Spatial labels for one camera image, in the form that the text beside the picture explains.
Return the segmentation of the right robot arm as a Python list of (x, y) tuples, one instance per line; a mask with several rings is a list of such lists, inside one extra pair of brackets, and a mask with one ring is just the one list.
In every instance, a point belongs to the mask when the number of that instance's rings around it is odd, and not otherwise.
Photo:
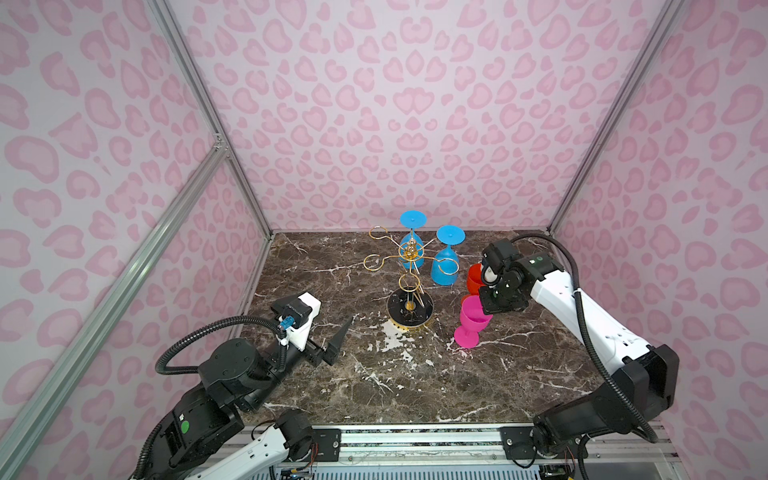
[(525, 238), (501, 239), (484, 248), (479, 289), (484, 313), (541, 305), (581, 343), (602, 379), (593, 392), (535, 416), (531, 451), (554, 458), (570, 450), (582, 465), (588, 442), (598, 437), (636, 435), (657, 443), (651, 422), (674, 403), (678, 354), (634, 334), (593, 300), (582, 288), (575, 257), (562, 243), (543, 235), (561, 256), (547, 251), (525, 256), (517, 247)]

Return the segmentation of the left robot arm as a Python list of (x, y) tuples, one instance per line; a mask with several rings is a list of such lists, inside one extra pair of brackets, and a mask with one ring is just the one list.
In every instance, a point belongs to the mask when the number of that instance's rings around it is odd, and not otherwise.
[[(263, 404), (298, 362), (334, 364), (352, 322), (345, 322), (327, 347), (307, 341), (300, 348), (289, 339), (298, 317), (229, 317), (197, 329), (169, 347), (157, 360), (155, 371), (164, 376), (197, 375), (200, 383), (186, 392), (176, 409), (150, 432), (131, 477), (158, 479), (167, 473), (180, 477), (241, 431), (244, 424), (240, 413), (254, 411)], [(237, 325), (265, 328), (275, 337), (276, 352), (265, 357), (250, 341), (235, 338), (219, 345), (200, 365), (170, 364), (193, 343)]]

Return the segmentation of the magenta wine glass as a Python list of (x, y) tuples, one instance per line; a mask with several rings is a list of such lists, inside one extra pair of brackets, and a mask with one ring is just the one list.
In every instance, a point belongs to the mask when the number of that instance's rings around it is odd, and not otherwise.
[(459, 314), (460, 324), (454, 332), (455, 342), (462, 348), (475, 348), (479, 333), (491, 322), (493, 316), (484, 312), (480, 296), (469, 295), (463, 299)]

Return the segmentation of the red wine glass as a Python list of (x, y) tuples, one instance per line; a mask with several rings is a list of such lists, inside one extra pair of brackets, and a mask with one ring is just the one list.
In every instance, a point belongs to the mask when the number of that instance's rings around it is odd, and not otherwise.
[(478, 295), (479, 289), (485, 285), (482, 275), (482, 264), (473, 264), (467, 273), (467, 290), (470, 295)]

